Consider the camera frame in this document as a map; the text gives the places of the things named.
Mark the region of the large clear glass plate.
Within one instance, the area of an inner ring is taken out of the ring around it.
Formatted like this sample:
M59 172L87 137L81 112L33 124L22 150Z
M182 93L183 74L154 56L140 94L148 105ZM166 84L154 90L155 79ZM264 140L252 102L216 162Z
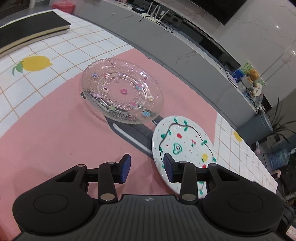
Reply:
M101 59L87 66L81 79L82 96L105 117L142 124L159 116L164 95L143 68L121 59Z

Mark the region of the lemon print tablecloth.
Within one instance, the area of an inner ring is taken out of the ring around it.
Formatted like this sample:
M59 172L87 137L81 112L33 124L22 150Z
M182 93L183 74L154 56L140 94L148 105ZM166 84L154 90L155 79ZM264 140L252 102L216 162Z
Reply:
M47 58L51 64L35 72L18 73L8 68L1 73L1 137L44 97L92 63L94 59L87 54L88 50L93 50L102 59L135 49L131 45L124 45L106 52L103 44L112 43L112 39L102 39L100 33L91 32L90 29L91 25L87 25L82 27L82 35L76 30L70 31L31 44L3 58L2 63L10 64L26 58ZM124 131L119 125L109 126L121 138L144 153L141 142L136 140L134 134ZM218 113L212 144L219 164L271 191L276 190L276 181L259 158L243 141L237 140L234 129Z

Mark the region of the pink placemat with bottles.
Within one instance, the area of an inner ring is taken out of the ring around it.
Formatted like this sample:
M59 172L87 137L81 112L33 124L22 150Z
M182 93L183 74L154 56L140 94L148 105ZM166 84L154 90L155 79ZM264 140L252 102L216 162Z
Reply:
M160 116L187 117L214 142L217 112L194 90L136 49L116 57L139 64L156 79L165 100ZM82 72L48 94L1 137L1 240L20 233L12 214L15 199L77 164L97 168L128 153L132 165L127 182L116 185L119 197L173 194L152 159L116 134L80 96L81 77Z

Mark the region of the white painted ceramic plate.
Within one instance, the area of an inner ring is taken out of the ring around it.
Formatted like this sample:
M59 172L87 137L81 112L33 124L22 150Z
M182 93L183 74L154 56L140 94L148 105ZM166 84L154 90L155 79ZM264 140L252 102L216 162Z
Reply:
M187 161L198 168L217 162L217 155L209 136L194 121L183 116L168 116L156 126L152 136L152 156L156 168L173 192L180 193L181 184L171 183L164 167L164 154L176 162Z

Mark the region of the white wifi router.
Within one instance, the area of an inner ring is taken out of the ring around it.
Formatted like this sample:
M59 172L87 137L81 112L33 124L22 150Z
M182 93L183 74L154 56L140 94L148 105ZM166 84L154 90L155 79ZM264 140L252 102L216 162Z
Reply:
M147 7L147 17L155 23L162 23L169 9L160 3L152 1Z

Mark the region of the grey trash bin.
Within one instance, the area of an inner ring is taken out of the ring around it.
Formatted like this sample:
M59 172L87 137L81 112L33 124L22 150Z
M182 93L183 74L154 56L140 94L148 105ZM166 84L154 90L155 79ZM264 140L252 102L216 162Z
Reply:
M273 126L267 113L260 113L240 126L236 132L248 146L251 146L271 134Z

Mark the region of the black notebook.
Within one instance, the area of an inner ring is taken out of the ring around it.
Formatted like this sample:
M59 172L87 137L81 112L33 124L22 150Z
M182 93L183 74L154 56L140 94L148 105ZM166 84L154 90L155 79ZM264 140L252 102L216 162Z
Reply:
M54 11L29 15L1 27L1 57L37 41L67 32L71 24Z

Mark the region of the pink plastic basket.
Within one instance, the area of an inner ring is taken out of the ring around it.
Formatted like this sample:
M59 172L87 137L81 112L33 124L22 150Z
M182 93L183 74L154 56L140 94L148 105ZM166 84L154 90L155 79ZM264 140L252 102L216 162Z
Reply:
M73 10L75 8L75 4L72 1L54 1L52 4L52 7L54 9L59 9L62 11L69 11L69 10Z

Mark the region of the teddy bear toy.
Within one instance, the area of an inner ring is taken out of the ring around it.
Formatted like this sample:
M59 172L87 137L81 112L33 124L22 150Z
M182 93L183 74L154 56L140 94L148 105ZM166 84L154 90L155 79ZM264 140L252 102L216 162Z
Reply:
M254 69L251 68L246 72L246 78L247 78L247 85L251 86L254 85L255 81L259 78L259 73Z

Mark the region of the green potted plant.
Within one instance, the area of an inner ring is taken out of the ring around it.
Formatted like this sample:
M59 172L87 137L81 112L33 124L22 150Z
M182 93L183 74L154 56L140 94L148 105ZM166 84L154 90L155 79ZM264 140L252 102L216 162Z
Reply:
M277 104L275 107L275 111L273 114L273 118L270 118L270 123L272 127L272 132L269 134L270 137L274 137L276 142L280 142L282 140L285 140L287 143L290 144L290 141L285 136L284 132L289 132L295 134L295 131L291 130L288 125L295 123L295 120L289 120L283 123L283 119L285 118L284 114L281 114L282 110L282 102L280 102L280 99L277 99Z

